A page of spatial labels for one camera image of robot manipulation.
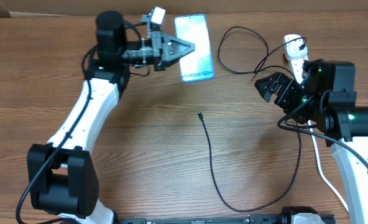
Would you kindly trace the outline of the black smartphone with blue screen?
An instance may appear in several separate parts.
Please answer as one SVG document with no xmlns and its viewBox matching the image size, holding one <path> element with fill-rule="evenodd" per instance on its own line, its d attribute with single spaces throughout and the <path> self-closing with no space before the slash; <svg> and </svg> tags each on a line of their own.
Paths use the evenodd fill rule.
<svg viewBox="0 0 368 224">
<path fill-rule="evenodd" d="M 178 16 L 174 24 L 176 36 L 195 45 L 194 51 L 180 59 L 182 81 L 195 82 L 213 78 L 213 57 L 206 16 Z"/>
</svg>

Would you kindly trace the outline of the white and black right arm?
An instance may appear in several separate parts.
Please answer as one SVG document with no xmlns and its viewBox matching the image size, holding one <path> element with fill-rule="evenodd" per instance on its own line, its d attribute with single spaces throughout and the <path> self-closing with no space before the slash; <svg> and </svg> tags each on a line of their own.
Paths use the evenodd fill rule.
<svg viewBox="0 0 368 224">
<path fill-rule="evenodd" d="M 352 62 L 305 61 L 301 82 L 275 72 L 255 81 L 265 101 L 285 116 L 281 129 L 326 141 L 343 182 L 351 223 L 368 223 L 368 106 L 356 106 Z"/>
</svg>

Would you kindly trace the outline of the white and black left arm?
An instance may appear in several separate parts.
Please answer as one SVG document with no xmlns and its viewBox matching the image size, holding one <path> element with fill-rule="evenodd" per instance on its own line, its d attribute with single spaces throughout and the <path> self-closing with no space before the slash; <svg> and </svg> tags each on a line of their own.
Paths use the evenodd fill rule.
<svg viewBox="0 0 368 224">
<path fill-rule="evenodd" d="M 28 186 L 22 197 L 53 215 L 54 222 L 117 223 L 118 215 L 99 199 L 99 182 L 91 153 L 109 113 L 131 77 L 131 68 L 163 71 L 192 53 L 195 45 L 162 30 L 165 10 L 144 14 L 147 36 L 127 39 L 137 25 L 116 11 L 96 18 L 96 45 L 81 61 L 83 87 L 61 128 L 45 144 L 27 153 Z"/>
</svg>

